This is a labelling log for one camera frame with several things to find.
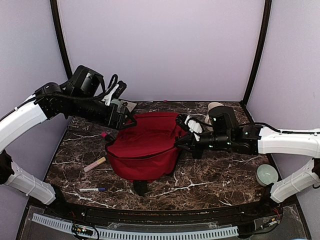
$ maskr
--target red backpack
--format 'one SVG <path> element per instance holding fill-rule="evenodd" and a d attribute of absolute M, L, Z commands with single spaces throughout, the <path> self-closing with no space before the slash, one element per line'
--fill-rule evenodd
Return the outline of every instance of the red backpack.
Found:
<path fill-rule="evenodd" d="M 176 124 L 177 116 L 174 112 L 137 114 L 135 127 L 120 130 L 116 139 L 106 144 L 114 172 L 132 181 L 140 196 L 148 191 L 147 183 L 173 174 L 181 152 L 174 143 L 186 134 Z"/>

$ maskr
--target marker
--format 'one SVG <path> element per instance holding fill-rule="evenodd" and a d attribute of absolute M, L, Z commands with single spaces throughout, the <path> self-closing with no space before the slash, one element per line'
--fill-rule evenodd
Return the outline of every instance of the marker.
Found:
<path fill-rule="evenodd" d="M 80 192 L 105 192 L 105 188 L 80 188 Z"/>
<path fill-rule="evenodd" d="M 90 171 L 91 169 L 94 169 L 95 167 L 99 166 L 100 164 L 104 163 L 106 161 L 106 158 L 105 157 L 102 157 L 100 158 L 99 160 L 91 163 L 89 166 L 86 166 L 83 170 L 84 172 L 88 172 Z"/>

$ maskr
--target white cup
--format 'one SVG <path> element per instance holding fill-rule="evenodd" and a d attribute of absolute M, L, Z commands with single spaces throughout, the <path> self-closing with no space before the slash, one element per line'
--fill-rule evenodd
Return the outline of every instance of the white cup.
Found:
<path fill-rule="evenodd" d="M 208 115 L 205 117 L 205 119 L 204 119 L 204 122 L 206 123 L 206 124 L 210 124 L 211 125 L 211 122 L 210 122 L 210 117 L 209 117 L 209 111 L 211 110 L 211 109 L 213 109 L 213 108 L 216 108 L 216 107 L 219 107 L 219 106 L 223 106 L 223 104 L 221 104 L 220 102 L 210 102 L 209 104 L 208 104 Z M 213 131 L 213 128 L 212 127 L 209 127 L 209 126 L 206 126 L 206 129 L 208 130 L 208 131 L 210 131 L 210 132 L 212 132 Z"/>
<path fill-rule="evenodd" d="M 219 106 L 223 106 L 223 104 L 222 103 L 220 103 L 220 102 L 210 102 L 209 104 L 208 104 L 208 113 L 209 113 L 209 111 L 211 110 L 211 109 L 213 109 L 213 108 L 215 108 L 215 107 L 219 107 Z"/>

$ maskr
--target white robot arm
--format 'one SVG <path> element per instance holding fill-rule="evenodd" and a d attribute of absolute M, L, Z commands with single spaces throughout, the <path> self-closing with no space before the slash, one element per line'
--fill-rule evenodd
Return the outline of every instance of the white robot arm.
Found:
<path fill-rule="evenodd" d="M 278 181 L 271 187 L 270 198 L 281 203 L 288 197 L 320 183 L 320 129 L 312 130 L 280 130 L 276 132 L 269 127 L 260 130 L 258 140 L 259 154 L 297 154 L 310 156 L 306 165 L 287 178 Z"/>
<path fill-rule="evenodd" d="M 176 147 L 191 152 L 198 159 L 206 149 L 248 155 L 281 153 L 312 157 L 298 171 L 266 187 L 268 202 L 273 206 L 320 183 L 320 128 L 280 130 L 265 123 L 239 125 L 234 110 L 227 106 L 217 106 L 208 114 L 211 121 L 209 125 L 183 114 L 177 117 L 177 124 L 189 134 L 178 139 Z M 213 131 L 203 132 L 199 130 L 201 125 L 207 125 Z"/>
<path fill-rule="evenodd" d="M 101 84 L 103 93 L 94 96 Z M 103 76 L 79 66 L 70 80 L 62 85 L 47 83 L 24 103 L 0 119 L 0 184 L 11 186 L 45 205 L 63 204 L 65 199 L 57 186 L 45 183 L 21 169 L 5 151 L 6 147 L 34 126 L 62 113 L 79 116 L 100 125 L 123 129 L 136 121 L 125 106 L 111 102 L 127 85 L 113 75 L 105 90 Z"/>

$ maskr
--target brown marble surface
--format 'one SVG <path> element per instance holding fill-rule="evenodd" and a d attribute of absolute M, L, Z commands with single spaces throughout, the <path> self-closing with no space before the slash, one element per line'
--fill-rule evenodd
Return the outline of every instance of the brown marble surface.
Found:
<path fill-rule="evenodd" d="M 238 103 L 226 102 L 235 110 L 240 123 L 248 119 Z M 140 102 L 134 113 L 177 112 L 204 120 L 208 102 Z M 173 177 L 163 176 L 148 185 L 149 193 L 140 197 L 132 183 L 117 176 L 108 160 L 85 173 L 83 168 L 106 156 L 104 140 L 108 129 L 75 117 L 57 150 L 46 182 L 59 186 L 67 201 L 93 207 L 175 211 L 200 210 L 256 202 L 263 193 L 255 178 L 266 156 L 250 156 L 222 151 L 205 151 L 202 159 L 184 152 Z M 105 192 L 80 192 L 80 188 L 106 188 Z"/>

